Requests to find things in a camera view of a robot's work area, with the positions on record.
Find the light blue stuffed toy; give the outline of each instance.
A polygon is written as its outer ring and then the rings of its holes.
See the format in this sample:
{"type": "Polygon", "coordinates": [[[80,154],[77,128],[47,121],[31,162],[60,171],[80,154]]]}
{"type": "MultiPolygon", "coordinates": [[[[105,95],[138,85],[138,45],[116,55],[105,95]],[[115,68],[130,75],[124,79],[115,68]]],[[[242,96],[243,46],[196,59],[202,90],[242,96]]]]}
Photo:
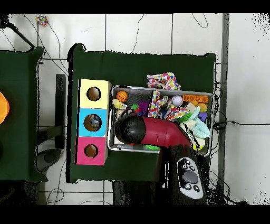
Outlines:
{"type": "Polygon", "coordinates": [[[198,106],[194,110],[192,116],[188,119],[188,120],[194,120],[196,122],[195,126],[192,127],[191,130],[193,131],[193,135],[195,137],[202,138],[202,139],[208,138],[210,136],[210,130],[207,127],[207,125],[198,118],[199,113],[200,113],[200,107],[198,106]]]}

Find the blue box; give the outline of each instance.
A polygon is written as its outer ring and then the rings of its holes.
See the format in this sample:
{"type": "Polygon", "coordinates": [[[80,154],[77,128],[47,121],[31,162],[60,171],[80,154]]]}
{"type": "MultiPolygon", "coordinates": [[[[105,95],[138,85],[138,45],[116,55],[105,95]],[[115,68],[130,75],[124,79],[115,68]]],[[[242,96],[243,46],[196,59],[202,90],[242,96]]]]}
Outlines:
{"type": "Polygon", "coordinates": [[[79,137],[103,137],[106,134],[107,126],[107,112],[106,109],[88,109],[80,108],[79,113],[79,137]],[[86,116],[95,114],[101,119],[101,127],[97,131],[89,131],[84,127],[84,119],[86,116]]]}

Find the orange basketball ball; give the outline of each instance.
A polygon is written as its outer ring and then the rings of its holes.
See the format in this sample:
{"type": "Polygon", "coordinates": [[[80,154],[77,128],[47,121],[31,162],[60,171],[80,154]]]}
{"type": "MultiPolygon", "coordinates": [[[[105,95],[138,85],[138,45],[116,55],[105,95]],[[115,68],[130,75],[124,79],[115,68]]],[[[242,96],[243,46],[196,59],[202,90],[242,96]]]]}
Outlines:
{"type": "Polygon", "coordinates": [[[116,98],[117,100],[119,100],[120,102],[125,102],[128,99],[128,93],[125,91],[119,91],[116,94],[116,98]]]}

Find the yellow box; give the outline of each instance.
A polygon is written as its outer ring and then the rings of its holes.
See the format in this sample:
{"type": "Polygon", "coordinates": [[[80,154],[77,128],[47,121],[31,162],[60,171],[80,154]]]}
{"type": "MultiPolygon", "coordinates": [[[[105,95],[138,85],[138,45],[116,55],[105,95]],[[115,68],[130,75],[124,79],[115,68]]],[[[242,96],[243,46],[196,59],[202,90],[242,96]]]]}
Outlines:
{"type": "Polygon", "coordinates": [[[80,79],[80,107],[94,109],[108,109],[111,84],[105,80],[80,79]],[[99,92],[99,98],[91,100],[93,95],[99,92]]]}

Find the green toy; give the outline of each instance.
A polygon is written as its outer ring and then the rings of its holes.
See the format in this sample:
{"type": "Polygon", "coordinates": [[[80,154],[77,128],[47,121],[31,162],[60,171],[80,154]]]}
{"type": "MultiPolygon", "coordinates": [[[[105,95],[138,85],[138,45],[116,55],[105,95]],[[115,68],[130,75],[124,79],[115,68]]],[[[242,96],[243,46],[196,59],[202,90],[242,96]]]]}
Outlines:
{"type": "Polygon", "coordinates": [[[160,147],[154,146],[154,145],[144,145],[146,149],[151,150],[151,151],[159,151],[160,147]]]}
{"type": "Polygon", "coordinates": [[[179,117],[177,119],[177,123],[180,124],[181,122],[186,122],[191,116],[192,116],[192,113],[188,112],[187,114],[183,115],[182,117],[179,117]]]}
{"type": "Polygon", "coordinates": [[[137,110],[139,108],[138,104],[132,104],[131,109],[137,110]]]}

